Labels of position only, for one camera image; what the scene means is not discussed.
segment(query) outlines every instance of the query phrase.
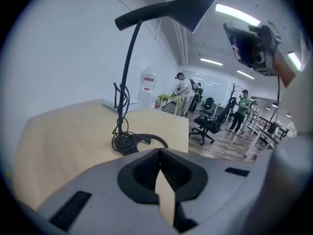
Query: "cap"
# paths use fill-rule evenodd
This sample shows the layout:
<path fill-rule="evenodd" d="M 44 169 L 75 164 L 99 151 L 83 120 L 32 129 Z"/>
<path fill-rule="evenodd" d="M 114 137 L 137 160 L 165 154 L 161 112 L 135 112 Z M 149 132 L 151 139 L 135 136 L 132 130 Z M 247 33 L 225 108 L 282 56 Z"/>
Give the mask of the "cap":
<path fill-rule="evenodd" d="M 184 73 L 178 72 L 177 75 L 176 75 L 176 77 L 175 77 L 175 79 L 177 79 L 179 75 L 184 75 Z"/>

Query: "man in green shirt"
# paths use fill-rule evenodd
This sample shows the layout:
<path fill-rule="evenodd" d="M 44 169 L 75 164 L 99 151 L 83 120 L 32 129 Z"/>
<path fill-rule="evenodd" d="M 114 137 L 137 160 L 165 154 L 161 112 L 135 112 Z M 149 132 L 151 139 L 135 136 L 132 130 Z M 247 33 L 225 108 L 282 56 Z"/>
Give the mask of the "man in green shirt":
<path fill-rule="evenodd" d="M 235 125 L 238 123 L 235 131 L 233 132 L 233 134 L 235 135 L 237 134 L 237 131 L 240 129 L 240 126 L 242 122 L 244 121 L 245 115 L 247 111 L 250 109 L 250 104 L 251 104 L 251 101 L 248 98 L 248 91 L 243 90 L 242 92 L 243 92 L 243 98 L 240 99 L 239 103 L 237 104 L 239 108 L 235 114 L 234 121 L 231 127 L 226 129 L 226 131 L 232 131 Z"/>

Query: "green table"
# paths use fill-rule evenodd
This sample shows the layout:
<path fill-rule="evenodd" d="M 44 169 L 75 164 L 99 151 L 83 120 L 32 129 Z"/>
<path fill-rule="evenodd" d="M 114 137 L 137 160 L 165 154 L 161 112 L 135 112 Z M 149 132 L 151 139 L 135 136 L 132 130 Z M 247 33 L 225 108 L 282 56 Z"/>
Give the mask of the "green table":
<path fill-rule="evenodd" d="M 158 103 L 160 105 L 160 110 L 162 110 L 162 103 L 163 101 L 166 100 L 166 104 L 167 105 L 167 102 L 168 100 L 171 100 L 171 101 L 174 101 L 176 102 L 176 107 L 175 107 L 175 112 L 174 112 L 174 115 L 176 115 L 177 113 L 177 107 L 181 107 L 182 106 L 182 97 L 181 96 L 171 96 L 171 95 L 168 95 L 168 94 L 161 94 L 158 96 Z"/>

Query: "camera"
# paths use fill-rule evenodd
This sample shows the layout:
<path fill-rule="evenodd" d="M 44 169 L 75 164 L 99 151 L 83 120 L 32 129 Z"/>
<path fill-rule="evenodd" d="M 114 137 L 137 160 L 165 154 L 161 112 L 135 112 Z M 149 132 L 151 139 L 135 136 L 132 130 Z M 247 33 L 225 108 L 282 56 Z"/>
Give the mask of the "camera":
<path fill-rule="evenodd" d="M 265 76 L 275 76 L 272 67 L 272 54 L 265 49 L 265 33 L 268 35 L 270 46 L 281 43 L 281 37 L 272 22 L 264 27 L 253 26 L 239 21 L 224 23 L 224 30 L 232 46 L 234 55 L 238 62 L 252 68 Z"/>

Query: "light wood tabletop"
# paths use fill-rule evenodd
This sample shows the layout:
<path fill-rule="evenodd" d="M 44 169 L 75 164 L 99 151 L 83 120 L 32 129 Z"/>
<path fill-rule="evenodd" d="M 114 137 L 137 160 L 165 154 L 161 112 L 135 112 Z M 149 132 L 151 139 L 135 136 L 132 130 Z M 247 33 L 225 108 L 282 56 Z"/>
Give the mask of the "light wood tabletop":
<path fill-rule="evenodd" d="M 188 119 L 154 109 L 127 113 L 129 131 L 157 135 L 169 148 L 188 152 Z M 111 146 L 117 113 L 94 100 L 30 118 L 15 157 L 13 189 L 36 210 L 43 201 L 86 169 L 122 157 Z M 163 147 L 140 143 L 138 150 Z"/>

